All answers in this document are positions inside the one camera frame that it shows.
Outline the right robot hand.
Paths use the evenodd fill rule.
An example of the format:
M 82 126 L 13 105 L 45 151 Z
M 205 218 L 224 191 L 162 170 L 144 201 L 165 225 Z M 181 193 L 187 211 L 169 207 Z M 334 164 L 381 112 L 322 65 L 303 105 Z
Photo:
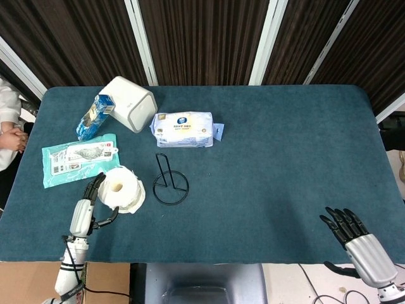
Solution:
M 362 220 L 351 210 L 326 207 L 330 215 L 320 215 L 354 265 L 343 269 L 325 262 L 331 271 L 361 279 L 373 288 L 385 288 L 392 284 L 398 275 L 396 267 L 374 234 L 370 233 Z

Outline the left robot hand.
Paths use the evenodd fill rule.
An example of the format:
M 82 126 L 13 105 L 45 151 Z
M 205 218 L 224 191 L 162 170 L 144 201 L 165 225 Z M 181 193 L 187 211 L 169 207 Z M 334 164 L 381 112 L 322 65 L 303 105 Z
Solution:
M 88 183 L 82 199 L 80 199 L 73 212 L 70 224 L 70 233 L 76 238 L 87 238 L 93 232 L 106 225 L 110 225 L 118 216 L 119 208 L 115 207 L 110 217 L 102 221 L 96 221 L 94 207 L 101 183 L 105 180 L 106 174 L 101 172 L 96 178 Z

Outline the white paper towel roll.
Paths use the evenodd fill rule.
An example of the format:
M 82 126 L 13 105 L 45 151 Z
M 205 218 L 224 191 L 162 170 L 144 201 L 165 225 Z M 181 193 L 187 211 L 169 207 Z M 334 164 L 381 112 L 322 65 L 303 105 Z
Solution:
M 120 214 L 134 214 L 146 198 L 142 181 L 124 166 L 107 171 L 105 176 L 97 193 L 100 201 L 112 210 L 118 208 Z

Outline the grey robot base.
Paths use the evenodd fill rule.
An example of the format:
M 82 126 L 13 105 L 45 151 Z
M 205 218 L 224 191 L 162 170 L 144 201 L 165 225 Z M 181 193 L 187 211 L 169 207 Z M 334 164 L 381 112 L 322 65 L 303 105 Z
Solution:
M 149 263 L 145 304 L 268 304 L 261 264 Z

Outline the green wet wipes pack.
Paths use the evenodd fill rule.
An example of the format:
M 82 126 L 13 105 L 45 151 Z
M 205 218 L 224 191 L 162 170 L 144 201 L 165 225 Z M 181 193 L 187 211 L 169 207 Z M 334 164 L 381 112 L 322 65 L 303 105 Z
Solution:
M 42 148 L 45 188 L 94 177 L 120 166 L 116 136 L 105 134 Z

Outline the blue printed tissue package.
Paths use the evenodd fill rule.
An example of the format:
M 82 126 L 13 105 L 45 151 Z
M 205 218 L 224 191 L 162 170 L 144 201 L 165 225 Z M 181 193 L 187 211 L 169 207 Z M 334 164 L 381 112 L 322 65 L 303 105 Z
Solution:
M 98 94 L 76 128 L 78 140 L 92 139 L 114 109 L 115 103 L 109 95 Z

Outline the black equipment block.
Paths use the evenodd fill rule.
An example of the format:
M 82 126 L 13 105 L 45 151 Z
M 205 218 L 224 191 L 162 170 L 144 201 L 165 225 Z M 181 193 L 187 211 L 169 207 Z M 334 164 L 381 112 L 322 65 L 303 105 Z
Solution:
M 405 151 L 405 111 L 395 111 L 378 124 L 386 151 Z

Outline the white plastic bin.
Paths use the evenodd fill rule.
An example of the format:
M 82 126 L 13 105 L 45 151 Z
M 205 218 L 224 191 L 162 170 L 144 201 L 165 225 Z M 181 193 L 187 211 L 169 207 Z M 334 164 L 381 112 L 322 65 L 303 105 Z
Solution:
M 134 133 L 141 132 L 158 110 L 151 91 L 122 76 L 115 77 L 99 94 L 109 96 L 115 104 L 109 115 Z

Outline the white soft tissue pack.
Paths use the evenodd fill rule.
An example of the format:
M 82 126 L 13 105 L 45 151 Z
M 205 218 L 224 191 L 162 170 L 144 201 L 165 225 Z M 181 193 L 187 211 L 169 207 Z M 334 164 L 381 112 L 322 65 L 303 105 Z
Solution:
M 210 112 L 155 114 L 150 129 L 159 148 L 208 148 L 221 141 L 225 125 Z

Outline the teal table cloth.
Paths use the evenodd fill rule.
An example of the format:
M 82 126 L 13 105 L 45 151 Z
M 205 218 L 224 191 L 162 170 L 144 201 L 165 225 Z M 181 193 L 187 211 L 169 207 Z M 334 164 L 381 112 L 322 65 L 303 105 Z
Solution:
M 348 208 L 405 264 L 405 203 L 367 94 L 355 85 L 158 86 L 160 112 L 208 111 L 225 125 L 210 148 L 166 149 L 189 181 L 179 205 L 153 195 L 159 151 L 149 128 L 114 119 L 120 163 L 146 199 L 89 237 L 90 262 L 346 263 L 320 220 Z

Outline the person in white shirt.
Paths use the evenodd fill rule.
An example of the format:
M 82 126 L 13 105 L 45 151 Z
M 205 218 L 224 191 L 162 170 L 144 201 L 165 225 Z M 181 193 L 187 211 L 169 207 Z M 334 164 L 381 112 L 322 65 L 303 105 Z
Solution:
M 0 212 L 4 210 L 32 123 L 20 120 L 20 93 L 0 76 Z

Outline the brown pleated curtain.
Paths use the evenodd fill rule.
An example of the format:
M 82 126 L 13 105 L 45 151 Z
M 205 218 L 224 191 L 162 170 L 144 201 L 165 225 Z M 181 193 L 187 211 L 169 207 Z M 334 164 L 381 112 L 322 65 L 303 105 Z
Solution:
M 278 0 L 261 85 L 302 84 L 349 0 Z M 269 0 L 139 0 L 161 86 L 248 85 Z M 379 114 L 405 92 L 405 0 L 354 0 L 310 84 Z M 0 36 L 46 88 L 147 85 L 124 0 L 0 0 Z

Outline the white frame post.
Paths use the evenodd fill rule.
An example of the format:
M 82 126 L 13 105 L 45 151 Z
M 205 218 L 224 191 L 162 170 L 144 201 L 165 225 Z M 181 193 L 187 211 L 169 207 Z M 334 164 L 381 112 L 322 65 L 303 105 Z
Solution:
M 401 108 L 405 109 L 405 92 L 401 94 L 395 101 L 389 104 L 383 111 L 381 111 L 375 118 L 377 124 L 380 124 L 384 119 L 386 119 L 393 112 L 400 110 Z
M 47 88 L 1 36 L 0 60 L 40 101 L 42 100 Z
M 256 51 L 251 76 L 249 79 L 250 86 L 259 86 L 263 81 L 262 76 L 264 75 L 264 70 L 266 68 L 265 58 L 268 54 L 266 45 L 270 34 L 271 23 L 273 21 L 277 6 L 278 0 L 269 0 L 265 21 L 259 38 L 259 44 Z
M 334 42 L 338 38 L 339 34 L 341 33 L 344 25 L 346 24 L 345 18 L 347 12 L 351 9 L 352 2 L 354 0 L 349 0 L 345 10 L 343 11 L 341 17 L 339 18 L 335 28 L 333 29 L 328 41 L 325 43 L 323 49 L 321 50 L 320 54 L 318 55 L 316 61 L 314 62 L 312 68 L 310 69 L 309 73 L 307 74 L 306 78 L 304 79 L 303 85 L 308 85 L 311 83 L 313 77 L 316 75 L 317 71 L 321 67 L 323 60 L 326 58 L 329 50 L 332 48 Z
M 142 17 L 139 0 L 124 0 L 127 14 L 130 20 L 132 32 L 140 54 L 147 82 L 150 86 L 158 86 L 158 77 L 155 71 L 153 57 L 147 38 L 144 19 Z

